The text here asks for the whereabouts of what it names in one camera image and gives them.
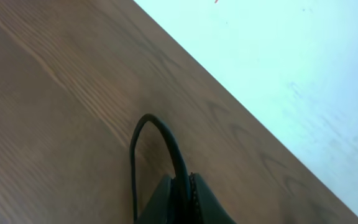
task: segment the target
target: black cable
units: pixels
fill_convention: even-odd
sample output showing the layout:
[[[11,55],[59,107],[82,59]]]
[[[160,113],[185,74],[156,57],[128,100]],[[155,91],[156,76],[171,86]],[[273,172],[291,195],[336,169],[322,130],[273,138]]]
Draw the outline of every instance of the black cable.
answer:
[[[165,144],[168,147],[169,154],[173,163],[173,168],[175,169],[175,175],[177,178],[176,183],[178,184],[178,189],[180,197],[182,199],[183,210],[185,214],[188,211],[188,203],[190,201],[190,183],[188,179],[187,169],[185,162],[180,154],[178,144],[175,140],[175,137],[167,127],[167,125],[158,119],[152,114],[145,114],[138,121],[135,131],[132,135],[131,145],[129,146],[129,152],[131,156],[131,179],[132,179],[132,204],[134,211],[134,221],[137,220],[137,195],[136,195],[136,175],[135,175],[135,147],[136,142],[139,137],[140,131],[142,130],[144,124],[150,121],[153,123],[158,130],[160,131],[162,137],[164,138]]]

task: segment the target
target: wooden table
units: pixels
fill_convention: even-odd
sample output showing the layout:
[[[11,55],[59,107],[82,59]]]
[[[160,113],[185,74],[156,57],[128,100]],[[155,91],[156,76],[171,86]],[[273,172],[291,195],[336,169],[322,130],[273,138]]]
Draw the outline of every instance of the wooden table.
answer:
[[[144,113],[236,222],[358,223],[133,1],[0,0],[0,223],[131,223]],[[173,169],[151,125],[136,157],[142,210]]]

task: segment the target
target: black object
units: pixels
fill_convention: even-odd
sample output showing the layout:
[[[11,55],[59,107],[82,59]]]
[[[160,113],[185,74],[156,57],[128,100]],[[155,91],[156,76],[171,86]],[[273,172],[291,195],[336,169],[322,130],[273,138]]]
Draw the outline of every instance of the black object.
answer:
[[[150,121],[162,134],[175,169],[176,177],[163,176],[144,211],[137,218],[135,179],[135,147],[144,124]],[[234,223],[223,210],[205,181],[197,173],[188,176],[185,162],[175,137],[165,125],[152,114],[145,114],[137,123],[129,147],[131,154],[132,197],[134,223]]]

